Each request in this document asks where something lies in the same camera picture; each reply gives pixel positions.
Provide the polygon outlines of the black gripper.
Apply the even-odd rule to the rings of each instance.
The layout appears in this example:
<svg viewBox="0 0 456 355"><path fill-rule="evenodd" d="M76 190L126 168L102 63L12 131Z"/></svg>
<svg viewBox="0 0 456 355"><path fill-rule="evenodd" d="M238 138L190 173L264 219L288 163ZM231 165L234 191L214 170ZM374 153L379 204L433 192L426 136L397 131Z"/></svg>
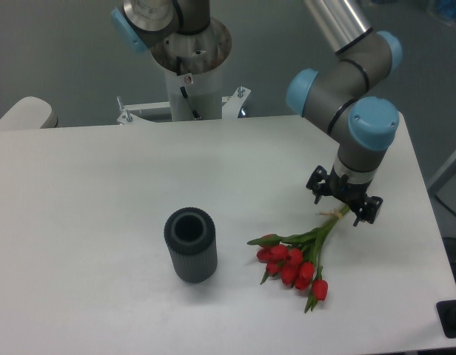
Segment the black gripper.
<svg viewBox="0 0 456 355"><path fill-rule="evenodd" d="M366 194L370 184L371 182L350 183L348 175L329 175L325 168L317 166L310 175L306 188L315 196L314 204L318 204L324 196L333 196L347 204L356 215L353 226L357 226L359 223L373 224L383 204L381 197Z"/></svg>

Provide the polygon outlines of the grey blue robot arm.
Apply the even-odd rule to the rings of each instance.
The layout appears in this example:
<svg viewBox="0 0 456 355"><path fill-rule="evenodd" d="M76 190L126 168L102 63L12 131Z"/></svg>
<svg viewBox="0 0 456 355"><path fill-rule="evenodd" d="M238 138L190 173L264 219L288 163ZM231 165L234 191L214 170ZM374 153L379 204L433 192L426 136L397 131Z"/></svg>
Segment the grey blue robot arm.
<svg viewBox="0 0 456 355"><path fill-rule="evenodd" d="M338 62L328 72L299 72L286 103L339 145L332 169L316 168L306 186L316 198L345 203L358 222L373 223L383 201L367 190L400 114L369 91L400 64L402 46L391 33L373 30L353 1L308 1L306 7ZM208 1L123 1L111 20L130 48L150 51L165 70L174 121L222 118L219 70L232 38Z"/></svg>

